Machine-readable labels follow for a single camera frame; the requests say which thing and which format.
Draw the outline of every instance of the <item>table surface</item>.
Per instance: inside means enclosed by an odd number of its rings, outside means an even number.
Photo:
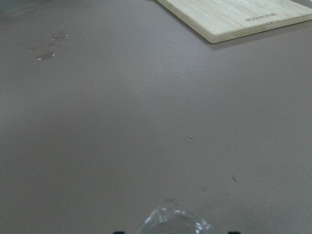
[[[211,45],[154,0],[0,3],[0,233],[311,233],[312,21]]]

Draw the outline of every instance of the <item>wooden board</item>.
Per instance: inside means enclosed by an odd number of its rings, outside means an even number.
[[[312,20],[290,0],[158,0],[211,43]]]

